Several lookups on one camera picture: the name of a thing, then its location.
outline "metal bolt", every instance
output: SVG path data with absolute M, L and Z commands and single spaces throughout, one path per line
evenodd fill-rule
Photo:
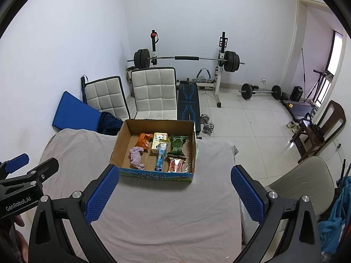
M 270 191 L 268 194 L 272 199 L 276 199 L 278 198 L 278 194 L 274 191 Z
M 48 199 L 49 199 L 49 197 L 45 195 L 45 196 L 42 196 L 42 197 L 40 198 L 40 201 L 43 202 L 43 203 L 45 203 Z
M 302 196 L 302 200 L 308 203 L 310 201 L 310 198 L 308 196 Z
M 81 195 L 82 195 L 82 192 L 81 192 L 81 191 L 75 191 L 75 192 L 72 194 L 72 197 L 75 198 L 75 199 L 78 199 Z

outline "barbell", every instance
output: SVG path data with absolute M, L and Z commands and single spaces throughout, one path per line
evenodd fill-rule
M 258 87 L 245 83 L 239 92 L 242 94 L 245 100 L 251 99 L 252 94 L 255 94 L 255 93 L 272 94 L 272 97 L 276 100 L 280 100 L 282 95 L 281 87 L 278 85 L 274 85 L 271 91 L 253 91 L 253 88 L 258 88 Z
M 139 49 L 134 53 L 133 60 L 127 60 L 128 62 L 134 61 L 134 66 L 138 69 L 145 69 L 150 67 L 150 61 L 155 59 L 175 59 L 175 60 L 214 60 L 220 61 L 221 66 L 224 67 L 224 70 L 227 72 L 235 72 L 239 69 L 240 64 L 245 64 L 240 62 L 239 55 L 235 52 L 227 50 L 224 53 L 224 59 L 217 58 L 206 58 L 198 56 L 163 56 L 163 57 L 150 57 L 150 52 L 147 48 Z

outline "wooden chair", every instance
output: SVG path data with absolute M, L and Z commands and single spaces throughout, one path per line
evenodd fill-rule
M 313 131 L 313 129 L 310 126 L 310 122 L 309 121 L 302 121 L 300 123 L 300 129 L 294 134 L 294 136 L 292 137 L 292 139 L 290 140 L 290 142 L 294 142 L 295 139 L 297 137 L 300 137 L 301 134 L 305 134 L 307 135 L 306 140 L 304 141 L 304 143 L 306 143 L 308 140 L 310 140 L 311 142 L 311 148 L 300 158 L 300 160 L 298 161 L 298 163 L 300 163 L 301 161 L 303 161 L 304 159 L 306 159 L 311 153 L 313 153 L 313 155 L 316 155 L 322 148 L 324 145 L 328 144 L 329 141 L 331 141 L 331 139 L 333 139 L 333 137 L 344 127 L 345 123 L 346 123 L 346 116 L 345 116 L 345 112 L 343 107 L 341 107 L 341 105 L 335 101 L 330 101 L 329 104 L 327 105 L 327 107 L 324 110 L 324 113 L 321 117 L 321 119 L 318 121 L 318 126 L 320 126 L 320 124 L 322 123 L 328 109 L 333 106 L 334 111 L 331 114 L 331 116 L 328 118 L 328 120 L 325 122 L 325 124 L 321 127 L 322 129 L 322 133 L 323 136 L 327 134 L 328 131 L 330 131 L 331 128 L 333 128 L 335 126 L 335 124 L 341 119 L 343 121 L 343 123 L 327 138 L 325 139 L 323 142 L 318 138 L 318 136 L 315 134 L 315 132 Z

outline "shoe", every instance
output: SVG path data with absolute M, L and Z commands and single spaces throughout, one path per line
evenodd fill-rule
M 297 123 L 295 123 L 294 121 L 291 121 L 291 122 L 287 123 L 287 127 L 290 128 L 290 129 L 292 129 L 292 128 L 296 127 L 296 126 L 297 126 Z
M 298 125 L 296 125 L 296 126 L 292 129 L 292 132 L 293 132 L 293 133 L 296 133 L 296 132 L 299 131 L 299 129 L 300 129 L 300 127 L 299 127 Z

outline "orange snack bag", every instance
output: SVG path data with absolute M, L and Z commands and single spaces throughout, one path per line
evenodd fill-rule
M 153 134 L 141 133 L 135 146 L 142 147 L 144 149 L 150 149 L 149 141 L 153 138 Z

